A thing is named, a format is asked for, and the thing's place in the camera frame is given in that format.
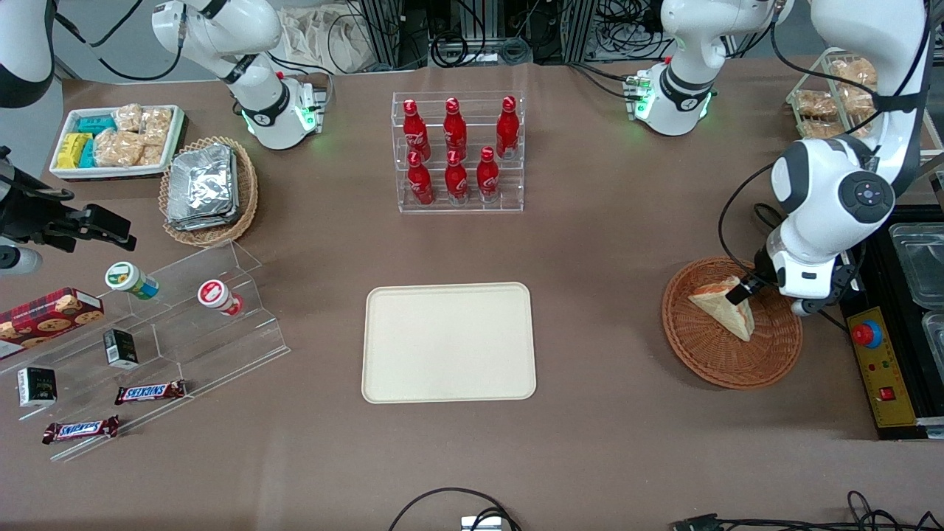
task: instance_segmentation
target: red button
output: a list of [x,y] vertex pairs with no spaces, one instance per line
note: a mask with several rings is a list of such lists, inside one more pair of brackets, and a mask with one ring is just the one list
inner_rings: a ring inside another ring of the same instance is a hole
[[867,324],[857,324],[852,327],[852,342],[863,347],[875,339],[875,332]]

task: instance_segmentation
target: white tray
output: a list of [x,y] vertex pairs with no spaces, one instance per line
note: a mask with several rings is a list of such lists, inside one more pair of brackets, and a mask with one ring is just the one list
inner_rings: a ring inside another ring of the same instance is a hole
[[180,138],[180,130],[183,128],[183,110],[177,105],[147,105],[145,107],[162,107],[170,109],[171,128],[167,132],[167,140],[164,141],[164,152],[160,156],[160,163],[149,164],[147,166],[130,166],[128,168],[57,168],[56,158],[59,150],[62,149],[62,142],[67,133],[76,132],[76,123],[79,118],[87,116],[101,116],[111,114],[117,107],[102,107],[99,109],[76,109],[69,111],[65,118],[65,124],[62,131],[59,132],[59,140],[56,141],[56,149],[53,151],[52,160],[49,161],[49,173],[56,177],[74,182],[83,180],[113,180],[113,179],[135,179],[139,177],[159,177],[164,168],[170,165],[171,159],[177,147],[177,140]]
[[536,387],[524,284],[379,287],[367,296],[368,402],[524,400]]

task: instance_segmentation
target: round wicker tray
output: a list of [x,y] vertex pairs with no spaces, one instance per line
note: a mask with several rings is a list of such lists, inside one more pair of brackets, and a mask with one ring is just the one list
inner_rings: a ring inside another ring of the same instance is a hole
[[698,260],[676,273],[662,299],[662,325],[672,350],[701,378],[730,389],[774,384],[796,365],[803,342],[800,319],[776,290],[750,298],[754,333],[749,342],[688,300],[698,287],[743,274],[726,257]]
[[[187,144],[180,152],[203,149],[216,142],[232,147],[233,151],[236,152],[236,179],[239,186],[239,204],[243,214],[232,225],[221,225],[197,231],[178,231],[165,221],[164,231],[182,244],[211,247],[224,240],[235,240],[243,235],[249,225],[252,224],[252,218],[256,216],[256,207],[259,205],[259,182],[256,179],[256,168],[253,167],[249,155],[246,154],[245,149],[238,142],[225,137],[212,136]],[[164,170],[164,175],[160,178],[160,195],[158,196],[158,206],[165,219],[167,217],[167,187],[170,173],[170,167]]]

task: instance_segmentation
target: aluminum foil packet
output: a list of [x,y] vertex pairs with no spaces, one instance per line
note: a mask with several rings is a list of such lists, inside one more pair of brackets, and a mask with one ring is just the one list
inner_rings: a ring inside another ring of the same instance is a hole
[[239,219],[236,154],[212,144],[180,153],[171,164],[167,223],[179,231],[227,225]]

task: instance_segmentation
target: red cookie box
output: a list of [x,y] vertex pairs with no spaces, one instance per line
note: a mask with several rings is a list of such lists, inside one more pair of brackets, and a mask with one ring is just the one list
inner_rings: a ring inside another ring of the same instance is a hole
[[63,287],[0,313],[0,359],[31,349],[105,316],[102,300]]

